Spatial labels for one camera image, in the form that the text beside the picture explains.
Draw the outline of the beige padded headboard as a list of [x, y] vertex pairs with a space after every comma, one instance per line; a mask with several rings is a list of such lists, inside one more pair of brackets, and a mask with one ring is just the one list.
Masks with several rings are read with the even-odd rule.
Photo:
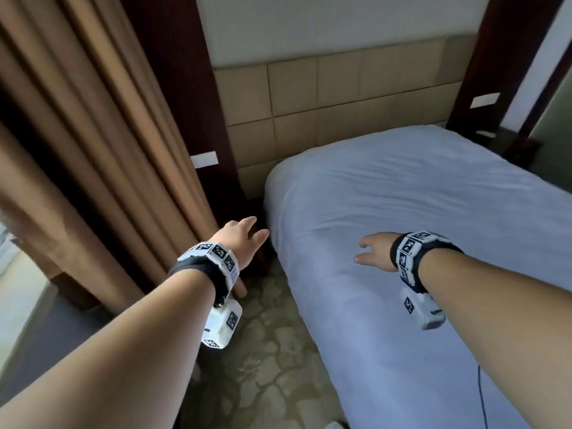
[[247, 200], [279, 162], [308, 149], [446, 122], [476, 35], [456, 35], [214, 71]]

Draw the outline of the person's left hand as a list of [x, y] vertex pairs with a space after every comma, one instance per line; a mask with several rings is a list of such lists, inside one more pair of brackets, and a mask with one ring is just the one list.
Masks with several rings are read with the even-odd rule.
[[230, 221], [208, 240], [210, 243], [219, 244], [232, 251], [240, 271], [249, 265], [245, 263], [246, 234], [248, 230], [251, 230], [251, 234], [256, 231], [254, 230], [256, 221], [257, 217], [255, 216], [246, 217], [241, 221]]

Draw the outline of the person's left forearm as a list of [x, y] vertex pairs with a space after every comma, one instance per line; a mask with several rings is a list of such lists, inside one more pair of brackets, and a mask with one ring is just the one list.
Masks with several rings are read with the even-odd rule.
[[173, 429], [214, 298], [177, 272], [0, 407], [0, 429]]

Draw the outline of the person's right hand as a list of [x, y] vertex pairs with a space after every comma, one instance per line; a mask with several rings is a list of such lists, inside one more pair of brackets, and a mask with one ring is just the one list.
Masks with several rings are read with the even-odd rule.
[[374, 266], [382, 271], [396, 272], [397, 268], [393, 265], [390, 254], [394, 241], [400, 236], [400, 233], [378, 232], [361, 238], [359, 247], [370, 249], [369, 252], [374, 253], [374, 265], [364, 266]]

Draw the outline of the brown curtain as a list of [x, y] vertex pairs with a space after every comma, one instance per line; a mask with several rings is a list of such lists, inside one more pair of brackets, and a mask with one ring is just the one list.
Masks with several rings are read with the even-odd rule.
[[0, 0], [0, 212], [114, 313], [218, 230], [120, 0]]

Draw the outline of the person's right forearm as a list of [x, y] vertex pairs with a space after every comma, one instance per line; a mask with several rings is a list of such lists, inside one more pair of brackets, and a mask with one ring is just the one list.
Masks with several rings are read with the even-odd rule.
[[572, 293], [449, 249], [419, 277], [533, 429], [572, 429]]

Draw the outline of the white wall switch plate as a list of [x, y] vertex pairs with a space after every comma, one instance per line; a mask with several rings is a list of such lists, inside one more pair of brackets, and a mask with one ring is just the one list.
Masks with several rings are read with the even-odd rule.
[[190, 156], [192, 164], [195, 169], [200, 169], [219, 164], [216, 151], [209, 151]]
[[501, 93], [490, 93], [476, 96], [472, 99], [470, 109], [496, 104]]

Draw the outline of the bed with white sheet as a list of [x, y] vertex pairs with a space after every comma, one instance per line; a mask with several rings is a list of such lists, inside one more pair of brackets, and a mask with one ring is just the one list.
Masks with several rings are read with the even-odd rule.
[[307, 150], [264, 209], [293, 298], [351, 429], [484, 429], [477, 362], [449, 323], [422, 331], [398, 274], [354, 262], [379, 231], [429, 230], [572, 291], [572, 195], [434, 125]]

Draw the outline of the dark wooden wall panel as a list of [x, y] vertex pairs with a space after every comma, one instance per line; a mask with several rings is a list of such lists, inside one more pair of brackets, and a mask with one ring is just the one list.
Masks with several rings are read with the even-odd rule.
[[[474, 142], [477, 130], [500, 128], [563, 2], [489, 0], [446, 129]], [[474, 97], [490, 93], [500, 93], [496, 104], [470, 109]]]
[[240, 187], [237, 167], [205, 40], [197, 0], [120, 0], [186, 147], [184, 156], [216, 151], [219, 164], [197, 169], [218, 224], [257, 215], [261, 209]]

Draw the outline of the black white marker wristband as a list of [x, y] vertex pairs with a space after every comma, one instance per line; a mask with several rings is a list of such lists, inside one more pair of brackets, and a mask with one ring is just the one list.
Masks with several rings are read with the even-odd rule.
[[195, 269], [209, 277], [216, 293], [213, 307], [217, 309], [226, 303], [240, 273], [233, 252], [210, 241], [196, 244], [184, 252], [167, 277], [185, 269]]
[[400, 279], [417, 294], [428, 293], [419, 277], [419, 265], [423, 257], [434, 249], [464, 253], [447, 237], [425, 230], [401, 234], [391, 245], [391, 263]]

